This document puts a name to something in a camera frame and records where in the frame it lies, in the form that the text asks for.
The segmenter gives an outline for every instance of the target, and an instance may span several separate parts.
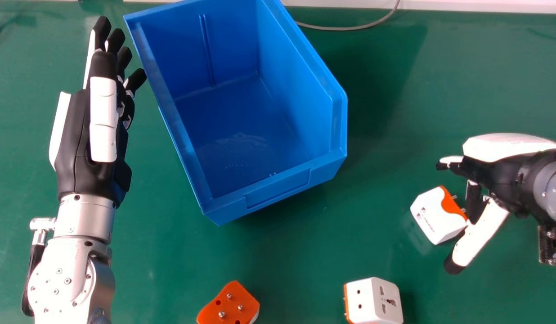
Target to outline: power socket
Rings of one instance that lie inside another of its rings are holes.
[[[350,324],[402,324],[397,285],[371,277],[344,285],[346,320]]]

